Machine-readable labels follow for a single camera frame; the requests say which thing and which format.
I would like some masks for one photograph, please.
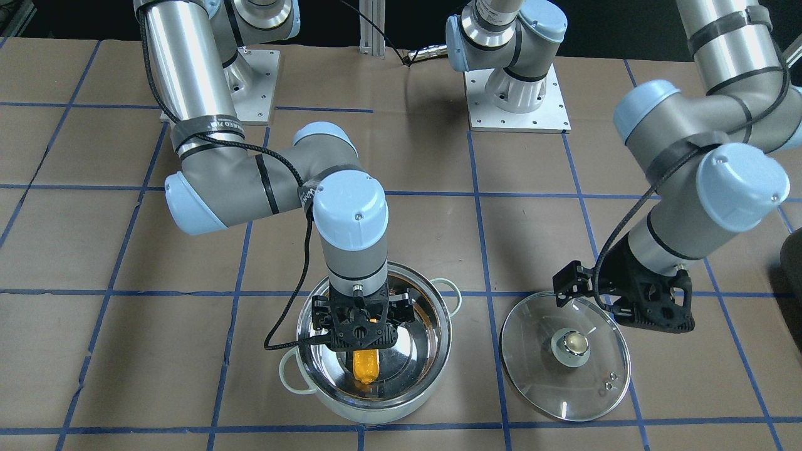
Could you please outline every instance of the yellow object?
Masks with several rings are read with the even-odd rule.
[[[354,377],[363,384],[373,384],[379,377],[379,350],[354,351]]]

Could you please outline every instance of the light blue joint cap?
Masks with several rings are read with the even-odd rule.
[[[337,171],[320,182],[312,211],[320,236],[332,246],[349,251],[376,244],[389,221],[382,185],[353,169]]]
[[[793,88],[796,89],[800,93],[800,95],[802,95],[802,87],[793,86]],[[791,139],[788,140],[785,144],[783,144],[782,147],[775,150],[775,152],[779,150],[789,150],[790,148],[797,148],[801,145],[802,145],[802,122],[800,122],[799,127],[796,128],[796,132],[794,132],[793,136],[791,136]]]
[[[518,11],[520,20],[536,35],[552,43],[561,43],[568,28],[565,13],[546,0],[526,0]]]
[[[295,36],[298,36],[298,32],[300,30],[301,30],[301,10],[298,8],[298,0],[293,0],[293,27],[290,30],[290,35],[287,36],[287,38],[290,39],[294,38]]]
[[[200,235],[228,229],[180,171],[164,181],[164,194],[172,219],[185,233]]]
[[[733,233],[757,226],[790,190],[780,163],[749,144],[719,146],[704,156],[696,172],[702,207],[716,224]]]
[[[356,152],[357,158],[359,158],[359,152],[356,150],[356,146],[354,143],[350,142],[348,135],[337,125],[332,124],[331,122],[312,122],[307,125],[304,125],[303,128],[295,132],[295,136],[293,136],[293,145],[298,144],[298,142],[309,135],[329,135],[329,136],[336,136],[337,138],[347,142],[354,152]]]
[[[629,91],[613,112],[613,122],[621,141],[626,144],[632,131],[655,107],[669,95],[679,92],[676,86],[666,80],[652,80]]]
[[[446,20],[446,48],[448,49],[448,62],[457,72],[468,71],[468,57],[465,56],[465,43],[460,33],[460,20],[451,16]]]
[[[220,4],[223,0],[205,0],[206,12],[209,13],[209,18],[214,17],[220,9]]]

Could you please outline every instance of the metal pot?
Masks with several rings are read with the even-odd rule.
[[[363,384],[351,373],[345,352],[333,352],[323,345],[293,347],[282,357],[278,374],[284,387],[298,395],[314,394],[327,408],[348,420],[379,425],[398,420],[420,407],[434,392],[451,349],[451,317],[460,309],[462,295],[453,282],[431,281],[398,263],[388,263],[391,292],[409,289],[415,300],[414,323],[399,327],[394,347],[379,350],[379,378]],[[434,283],[449,285],[456,293],[457,307],[449,314]],[[298,319],[298,338],[320,335],[312,328],[312,297],[328,295],[324,278],[306,299]],[[295,357],[308,388],[290,387],[284,376],[287,361]]]

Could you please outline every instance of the brown tiled surface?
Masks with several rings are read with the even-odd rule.
[[[183,234],[162,190],[180,163],[161,136],[139,43],[7,39],[0,449],[774,449],[774,433],[800,447],[802,356],[777,307],[776,297],[791,299],[776,263],[785,219],[802,226],[802,153],[772,155],[792,180],[784,215],[691,270],[696,330],[624,328],[634,390],[592,424],[564,423],[509,383],[496,337],[567,262],[591,264],[646,190],[612,124],[633,87],[627,65],[557,58],[565,136],[469,132],[463,76],[445,59],[407,68],[353,48],[258,47],[282,53],[277,109],[269,127],[246,127],[246,140],[280,150],[309,122],[341,126],[388,192],[390,259],[465,292],[442,384],[383,426],[287,392],[282,352],[262,341],[301,273],[300,211]],[[693,64],[629,69],[638,83],[663,78],[702,94]],[[294,337],[306,291],[326,274],[316,232],[310,251],[277,341]],[[291,368],[288,379],[302,384]]]

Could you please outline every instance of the white pot handle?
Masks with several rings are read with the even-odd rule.
[[[300,357],[298,357],[298,347],[293,346],[289,351],[287,351],[286,354],[284,354],[284,356],[282,357],[282,361],[278,363],[278,378],[282,380],[282,385],[284,385],[284,388],[286,388],[290,392],[295,393],[296,395],[311,395],[318,389],[316,387],[312,387],[309,384],[309,381],[306,380],[305,377],[304,380],[306,381],[306,384],[309,386],[309,388],[306,388],[304,390],[298,390],[297,388],[292,388],[290,387],[290,384],[287,384],[287,380],[284,377],[284,367],[287,365],[287,360],[289,360],[292,356],[295,356],[295,362],[298,364],[298,370],[301,372],[301,375],[303,376],[301,359]]]
[[[460,289],[457,288],[454,282],[448,280],[447,278],[441,278],[441,277],[433,278],[429,282],[442,283],[444,285],[450,286],[454,290],[454,293],[456,293],[456,307],[454,308],[454,311],[448,314],[448,318],[453,318],[454,315],[456,315],[456,312],[460,311],[460,308],[462,307],[462,293],[460,293]]]

